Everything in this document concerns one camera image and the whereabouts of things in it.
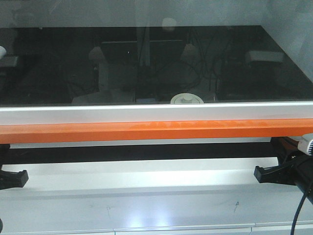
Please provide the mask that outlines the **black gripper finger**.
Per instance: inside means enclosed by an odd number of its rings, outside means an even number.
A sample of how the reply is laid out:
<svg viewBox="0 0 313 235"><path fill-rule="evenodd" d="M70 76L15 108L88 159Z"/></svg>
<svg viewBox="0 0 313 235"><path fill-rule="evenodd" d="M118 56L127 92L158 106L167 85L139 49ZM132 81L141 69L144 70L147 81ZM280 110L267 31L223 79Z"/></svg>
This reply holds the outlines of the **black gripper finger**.
<svg viewBox="0 0 313 235"><path fill-rule="evenodd" d="M27 170L19 172L0 171L0 189L23 188L29 177Z"/></svg>
<svg viewBox="0 0 313 235"><path fill-rule="evenodd" d="M259 183L294 184L292 175L296 166L293 161L271 167L256 166L254 176Z"/></svg>

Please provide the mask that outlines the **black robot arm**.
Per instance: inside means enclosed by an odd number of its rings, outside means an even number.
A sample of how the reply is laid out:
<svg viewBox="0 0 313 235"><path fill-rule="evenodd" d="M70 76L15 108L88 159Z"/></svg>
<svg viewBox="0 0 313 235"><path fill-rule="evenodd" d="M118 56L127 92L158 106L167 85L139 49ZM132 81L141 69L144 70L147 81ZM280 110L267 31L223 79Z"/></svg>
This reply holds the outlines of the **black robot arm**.
<svg viewBox="0 0 313 235"><path fill-rule="evenodd" d="M310 190L307 198L313 201L313 158L299 155L277 166L256 166L254 176L259 183L297 186L302 192Z"/></svg>

